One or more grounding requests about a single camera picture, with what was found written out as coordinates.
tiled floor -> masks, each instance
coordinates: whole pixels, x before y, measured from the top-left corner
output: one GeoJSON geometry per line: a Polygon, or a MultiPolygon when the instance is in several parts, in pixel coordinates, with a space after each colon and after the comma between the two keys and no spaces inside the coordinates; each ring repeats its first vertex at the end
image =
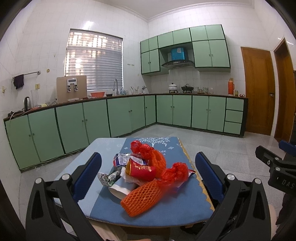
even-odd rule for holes
{"type": "MultiPolygon", "coordinates": [[[[219,165],[225,174],[232,173],[239,180],[245,181],[251,181],[256,177],[260,178],[268,202],[275,207],[278,214],[283,200],[283,193],[267,184],[269,168],[255,157],[256,147],[262,145],[284,158],[285,152],[278,148],[278,143],[273,137],[246,132],[244,138],[238,138],[162,125],[153,125],[130,135],[130,137],[167,136],[177,136],[182,141],[192,160],[194,160],[197,152],[202,151],[213,164],[219,165]]],[[[25,224],[28,200],[34,180],[37,177],[42,177],[45,181],[53,180],[78,155],[75,154],[22,173],[19,204],[20,219],[23,224],[25,224]]],[[[129,238],[135,240],[145,237],[134,235],[129,236],[129,238]]],[[[161,240],[157,236],[150,238],[152,240],[161,240]]],[[[179,228],[173,228],[171,238],[175,241],[193,240],[194,236],[181,231],[179,228]]]]}

blue tablecloth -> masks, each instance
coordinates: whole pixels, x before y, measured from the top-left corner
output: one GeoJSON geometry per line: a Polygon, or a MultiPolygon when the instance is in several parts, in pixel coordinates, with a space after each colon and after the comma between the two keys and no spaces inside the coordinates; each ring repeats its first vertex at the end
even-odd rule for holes
{"type": "MultiPolygon", "coordinates": [[[[109,173],[116,153],[130,153],[131,142],[140,140],[163,153],[167,167],[175,162],[184,162],[193,169],[189,156],[177,137],[160,138],[98,138],[94,140],[73,162],[56,178],[64,173],[73,173],[83,165],[94,152],[102,156],[100,172],[109,173]]],[[[199,176],[193,175],[180,188],[177,194],[163,198],[147,212],[136,217],[129,217],[120,205],[120,200],[113,196],[107,187],[103,187],[95,178],[85,198],[78,202],[83,213],[94,220],[123,226],[171,227],[198,223],[208,220],[213,213],[213,206],[199,176]]]]}

faucet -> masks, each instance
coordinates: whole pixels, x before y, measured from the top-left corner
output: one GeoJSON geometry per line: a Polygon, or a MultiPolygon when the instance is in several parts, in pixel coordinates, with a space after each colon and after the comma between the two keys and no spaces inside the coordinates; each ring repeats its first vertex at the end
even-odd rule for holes
{"type": "Polygon", "coordinates": [[[113,90],[115,90],[115,82],[116,82],[116,95],[118,95],[118,81],[117,81],[117,79],[114,80],[113,90]]]}

silver bolt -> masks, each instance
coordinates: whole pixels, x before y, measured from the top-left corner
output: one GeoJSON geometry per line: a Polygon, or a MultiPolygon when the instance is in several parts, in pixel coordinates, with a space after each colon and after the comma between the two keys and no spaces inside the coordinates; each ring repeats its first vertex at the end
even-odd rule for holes
{"type": "Polygon", "coordinates": [[[68,180],[70,178],[70,175],[69,174],[64,174],[62,175],[62,179],[65,181],[65,180],[68,180]]]}
{"type": "Polygon", "coordinates": [[[41,183],[42,182],[42,179],[39,177],[39,178],[37,178],[36,180],[35,180],[35,183],[36,184],[39,184],[39,183],[41,183]]]}
{"type": "Polygon", "coordinates": [[[261,184],[261,180],[260,180],[259,178],[256,178],[256,179],[255,179],[255,182],[256,182],[257,184],[261,184]]]}
{"type": "Polygon", "coordinates": [[[235,176],[233,174],[228,174],[227,179],[233,181],[235,179],[235,176]]]}

window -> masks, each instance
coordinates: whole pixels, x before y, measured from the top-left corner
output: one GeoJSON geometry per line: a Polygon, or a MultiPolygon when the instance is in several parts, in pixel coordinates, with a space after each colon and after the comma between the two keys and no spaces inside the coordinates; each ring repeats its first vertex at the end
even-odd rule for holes
{"type": "Polygon", "coordinates": [[[86,75],[87,90],[112,89],[122,82],[122,38],[71,29],[65,61],[65,76],[86,75]]]}

